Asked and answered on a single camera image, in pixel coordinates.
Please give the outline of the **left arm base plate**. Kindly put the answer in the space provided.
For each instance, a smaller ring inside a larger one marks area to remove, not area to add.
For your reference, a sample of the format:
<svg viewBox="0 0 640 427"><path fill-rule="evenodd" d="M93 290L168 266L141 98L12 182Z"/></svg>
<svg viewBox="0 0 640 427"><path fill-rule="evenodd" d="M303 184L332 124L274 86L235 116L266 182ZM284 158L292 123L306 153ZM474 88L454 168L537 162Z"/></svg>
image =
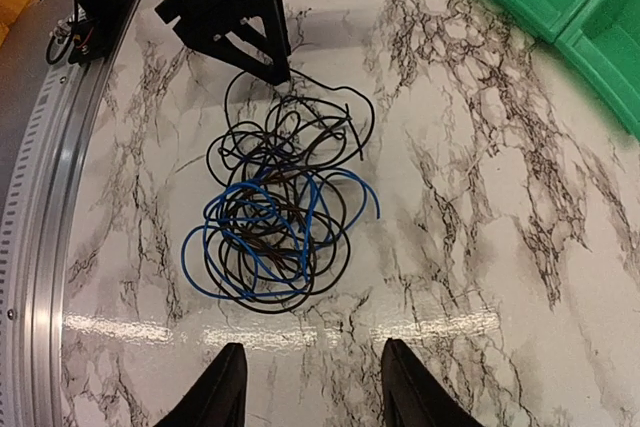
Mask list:
<svg viewBox="0 0 640 427"><path fill-rule="evenodd" d="M69 64L86 64L106 57L113 46L111 32L96 19L69 17L60 20L49 34L45 60L50 65L62 61Z"/></svg>

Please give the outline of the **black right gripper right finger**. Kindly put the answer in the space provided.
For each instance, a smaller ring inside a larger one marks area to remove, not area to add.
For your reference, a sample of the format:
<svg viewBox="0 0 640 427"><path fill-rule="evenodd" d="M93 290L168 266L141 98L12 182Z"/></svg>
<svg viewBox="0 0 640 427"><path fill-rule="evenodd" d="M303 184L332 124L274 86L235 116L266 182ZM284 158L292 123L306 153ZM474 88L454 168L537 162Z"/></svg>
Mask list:
<svg viewBox="0 0 640 427"><path fill-rule="evenodd" d="M400 339L385 342L381 381L386 426L481 427Z"/></svg>

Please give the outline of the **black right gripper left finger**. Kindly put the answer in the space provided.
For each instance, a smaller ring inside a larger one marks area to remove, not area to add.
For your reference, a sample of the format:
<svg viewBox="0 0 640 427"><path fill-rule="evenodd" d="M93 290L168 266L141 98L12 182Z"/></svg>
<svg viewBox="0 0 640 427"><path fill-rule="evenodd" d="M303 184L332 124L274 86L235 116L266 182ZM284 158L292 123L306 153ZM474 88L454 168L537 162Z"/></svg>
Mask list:
<svg viewBox="0 0 640 427"><path fill-rule="evenodd" d="M244 426L247 381L243 345L226 344L156 427Z"/></svg>

